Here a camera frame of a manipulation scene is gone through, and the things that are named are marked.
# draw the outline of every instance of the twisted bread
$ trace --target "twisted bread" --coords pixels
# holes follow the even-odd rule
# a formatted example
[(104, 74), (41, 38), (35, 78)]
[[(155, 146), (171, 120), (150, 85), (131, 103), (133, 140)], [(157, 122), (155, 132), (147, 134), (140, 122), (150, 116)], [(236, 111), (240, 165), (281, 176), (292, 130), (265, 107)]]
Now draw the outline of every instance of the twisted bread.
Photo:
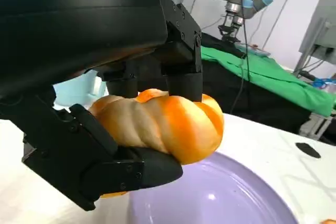
[(135, 99), (103, 97), (89, 111), (119, 145), (172, 154), (181, 164), (211, 155), (223, 137), (223, 113), (207, 95), (191, 102), (150, 89)]

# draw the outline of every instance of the green cloth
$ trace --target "green cloth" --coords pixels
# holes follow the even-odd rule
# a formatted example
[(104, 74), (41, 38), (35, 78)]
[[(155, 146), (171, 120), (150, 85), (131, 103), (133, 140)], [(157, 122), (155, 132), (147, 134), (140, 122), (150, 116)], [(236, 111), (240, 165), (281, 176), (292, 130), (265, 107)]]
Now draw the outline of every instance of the green cloth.
[[(247, 80), (247, 62), (214, 48), (202, 47), (202, 59), (215, 61), (225, 69)], [(330, 116), (336, 96), (323, 92), (286, 72), (275, 60), (249, 54), (250, 80), (311, 112)]]

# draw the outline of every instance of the table surface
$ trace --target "table surface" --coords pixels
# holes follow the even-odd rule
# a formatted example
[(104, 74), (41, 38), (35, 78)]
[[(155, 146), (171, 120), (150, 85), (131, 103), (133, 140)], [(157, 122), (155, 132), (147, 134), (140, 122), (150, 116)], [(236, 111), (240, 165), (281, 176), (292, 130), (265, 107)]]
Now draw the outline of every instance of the table surface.
[[(0, 223), (126, 223), (129, 196), (101, 199), (84, 212), (21, 162), (22, 132), (0, 121)], [(296, 142), (309, 143), (322, 156), (312, 158)], [(263, 178), (288, 204), (299, 223), (336, 219), (336, 147), (225, 115), (217, 150)]]

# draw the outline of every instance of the wall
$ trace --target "wall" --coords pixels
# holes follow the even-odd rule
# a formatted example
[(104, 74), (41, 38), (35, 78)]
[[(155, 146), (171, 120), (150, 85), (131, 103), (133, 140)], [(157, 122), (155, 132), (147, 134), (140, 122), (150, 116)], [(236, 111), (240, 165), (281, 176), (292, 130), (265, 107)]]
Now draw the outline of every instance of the wall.
[[(193, 1), (184, 0), (184, 5), (191, 8)], [(281, 65), (293, 69), (299, 60), (300, 53), (298, 50), (318, 0), (288, 0), (284, 6), (285, 2), (286, 0), (275, 0), (265, 10), (260, 27), (251, 41), (251, 35), (258, 27), (262, 13), (246, 21), (246, 30), (248, 41), (260, 47), (263, 47), (267, 42), (265, 49), (272, 53), (272, 57)], [(203, 28), (213, 24), (221, 15), (225, 14), (225, 4), (225, 1), (220, 0), (196, 0), (192, 15), (200, 27)], [(217, 26), (221, 22), (223, 20), (204, 31), (219, 38), (220, 34)], [(238, 38), (241, 40), (244, 38), (242, 29), (239, 31)], [(335, 66), (324, 63), (312, 73), (318, 77), (329, 77), (335, 72)]]

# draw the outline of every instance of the purple plate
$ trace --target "purple plate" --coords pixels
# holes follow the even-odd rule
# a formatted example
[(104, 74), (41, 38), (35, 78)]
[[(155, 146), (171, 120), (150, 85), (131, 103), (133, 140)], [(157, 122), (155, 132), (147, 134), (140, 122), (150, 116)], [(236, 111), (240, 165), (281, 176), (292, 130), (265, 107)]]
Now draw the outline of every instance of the purple plate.
[(215, 153), (183, 167), (179, 180), (131, 193), (131, 224), (297, 224), (261, 178)]

